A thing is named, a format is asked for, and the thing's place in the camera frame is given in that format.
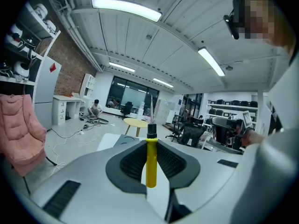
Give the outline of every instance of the black vent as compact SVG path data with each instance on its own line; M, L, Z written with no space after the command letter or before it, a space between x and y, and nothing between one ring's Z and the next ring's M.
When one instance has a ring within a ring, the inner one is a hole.
M78 182L66 181L43 207L43 210L58 219L80 185Z
M186 168L187 162L174 152L157 144L157 161L167 179L172 178Z
M120 163L121 170L130 178L141 182L142 169L146 163L146 145L125 156Z

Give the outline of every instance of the ceiling light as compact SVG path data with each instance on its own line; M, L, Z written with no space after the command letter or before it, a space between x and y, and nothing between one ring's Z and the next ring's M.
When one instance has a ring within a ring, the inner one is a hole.
M109 62L110 65L113 65L113 66L116 66L116 67L119 67L119 68L122 68L122 69L125 69L125 70L129 70L131 72L135 72L134 69L131 69L129 67L126 67L126 66L123 66L123 65L119 65L119 64L115 64L115 63L112 63L112 62Z
M167 85L167 86L169 86L169 87L173 87L173 85L168 84L168 83L166 83L166 82L164 82L164 81L158 80L158 79L156 79L156 78L154 78L154 81L158 81L158 82L160 82L160 83L162 83L162 84L164 84L164 85Z
M225 76L225 74L221 70L219 64L215 61L215 59L211 56L211 54L207 51L206 48L199 49L198 53L210 64L210 66L216 71L216 73L220 77Z
M122 0L92 0L93 8L106 8L133 13L152 21L159 21L161 13L142 5Z
M117 83L117 84L118 84L118 85L121 85L121 86L123 86L123 87L125 87L124 84L120 84L120 83ZM126 85L126 87L130 88L130 86L127 86L127 85Z

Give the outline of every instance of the window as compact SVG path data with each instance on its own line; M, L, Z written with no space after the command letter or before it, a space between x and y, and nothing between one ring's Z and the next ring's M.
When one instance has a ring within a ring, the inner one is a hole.
M143 114L150 115L151 95L153 96L153 106L155 108L159 91L126 79L114 77L106 106L120 110L127 102L131 102L133 105L131 112L138 113L140 105L144 102Z

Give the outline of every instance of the brick wall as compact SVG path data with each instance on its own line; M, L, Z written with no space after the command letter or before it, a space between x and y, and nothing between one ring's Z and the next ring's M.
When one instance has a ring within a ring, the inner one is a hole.
M62 65L55 87L55 95L66 95L72 92L80 93L84 75L88 73L95 77L97 71L69 36L52 9L49 0L36 0L36 3L38 2L45 5L48 10L47 18L53 21L61 31L48 53L50 58ZM51 39L43 40L39 50L42 51L50 42Z

